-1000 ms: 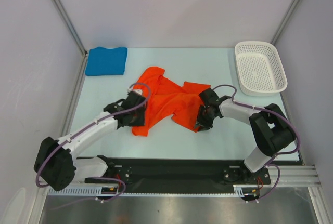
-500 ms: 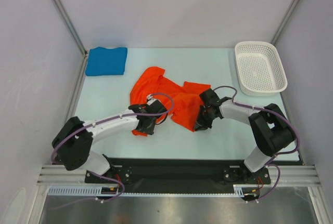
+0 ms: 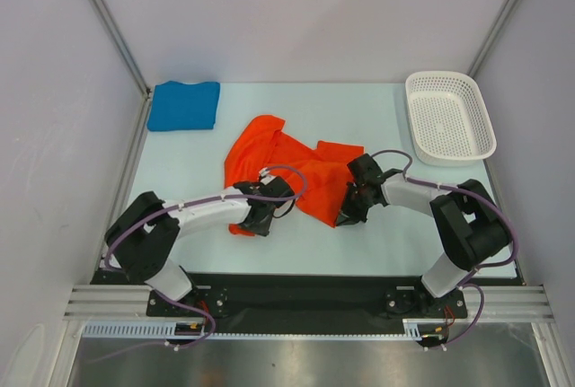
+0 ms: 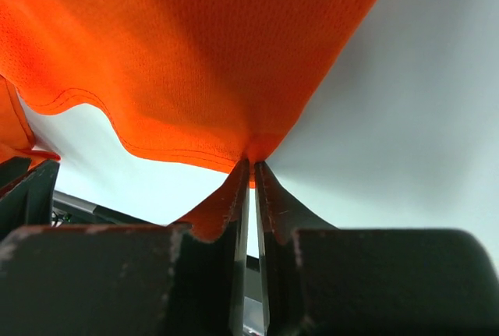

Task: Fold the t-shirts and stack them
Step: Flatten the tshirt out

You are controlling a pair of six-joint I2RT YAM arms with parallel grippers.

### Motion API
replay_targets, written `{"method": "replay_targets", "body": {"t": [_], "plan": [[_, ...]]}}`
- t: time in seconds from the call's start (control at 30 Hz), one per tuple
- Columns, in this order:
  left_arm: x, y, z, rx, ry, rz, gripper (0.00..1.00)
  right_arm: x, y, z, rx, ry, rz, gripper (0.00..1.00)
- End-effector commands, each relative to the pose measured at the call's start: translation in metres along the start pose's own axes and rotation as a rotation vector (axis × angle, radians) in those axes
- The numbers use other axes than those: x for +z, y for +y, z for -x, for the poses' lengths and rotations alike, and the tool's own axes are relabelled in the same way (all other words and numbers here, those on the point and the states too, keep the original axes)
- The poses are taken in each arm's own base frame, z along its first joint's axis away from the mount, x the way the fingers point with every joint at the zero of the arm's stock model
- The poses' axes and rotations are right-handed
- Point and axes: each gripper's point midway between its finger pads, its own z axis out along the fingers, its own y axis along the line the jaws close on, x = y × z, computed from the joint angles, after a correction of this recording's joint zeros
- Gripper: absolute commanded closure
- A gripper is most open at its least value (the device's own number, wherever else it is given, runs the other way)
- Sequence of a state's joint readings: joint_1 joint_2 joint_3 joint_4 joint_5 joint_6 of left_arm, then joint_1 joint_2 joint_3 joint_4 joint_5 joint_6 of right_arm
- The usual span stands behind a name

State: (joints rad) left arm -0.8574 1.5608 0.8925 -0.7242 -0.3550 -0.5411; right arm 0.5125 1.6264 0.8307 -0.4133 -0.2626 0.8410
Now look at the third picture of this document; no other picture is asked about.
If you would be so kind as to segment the orange t shirt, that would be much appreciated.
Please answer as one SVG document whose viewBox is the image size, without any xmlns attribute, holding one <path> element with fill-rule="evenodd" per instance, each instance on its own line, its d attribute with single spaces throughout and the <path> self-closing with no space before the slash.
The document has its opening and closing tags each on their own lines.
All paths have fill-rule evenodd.
<svg viewBox="0 0 575 387">
<path fill-rule="evenodd" d="M 347 164 L 364 154 L 365 148 L 322 140 L 311 148 L 284 133 L 284 125 L 284 119 L 272 115 L 254 118 L 224 161 L 224 185 L 257 180 L 262 169 L 278 165 L 280 168 L 272 172 L 295 193 L 307 184 L 296 201 L 297 208 L 334 227 L 352 180 Z"/>
</svg>

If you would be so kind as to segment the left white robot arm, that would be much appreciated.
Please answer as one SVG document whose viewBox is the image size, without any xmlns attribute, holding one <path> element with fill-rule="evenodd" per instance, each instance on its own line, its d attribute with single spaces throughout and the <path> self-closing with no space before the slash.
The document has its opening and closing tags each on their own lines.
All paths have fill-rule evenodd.
<svg viewBox="0 0 575 387">
<path fill-rule="evenodd" d="M 183 267 L 170 259 L 176 241 L 213 226 L 237 225 L 266 236 L 274 213 L 296 193 L 279 176 L 241 181 L 220 194 L 177 203 L 153 191 L 140 194 L 104 235 L 106 259 L 115 259 L 131 285 L 148 285 L 179 315 L 192 313 L 198 294 Z"/>
</svg>

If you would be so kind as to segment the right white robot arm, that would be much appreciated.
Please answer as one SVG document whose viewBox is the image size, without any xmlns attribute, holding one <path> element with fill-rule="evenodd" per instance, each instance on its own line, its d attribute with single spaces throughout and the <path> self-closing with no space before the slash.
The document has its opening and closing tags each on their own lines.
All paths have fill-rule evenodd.
<svg viewBox="0 0 575 387">
<path fill-rule="evenodd" d="M 435 316 L 447 295 L 483 268 L 504 266 L 518 252 L 516 233 L 478 180 L 450 186 L 408 175 L 410 166 L 383 171 L 370 154 L 348 163 L 352 181 L 337 226 L 365 223 L 371 207 L 405 207 L 433 218 L 443 253 L 420 278 L 416 309 Z"/>
</svg>

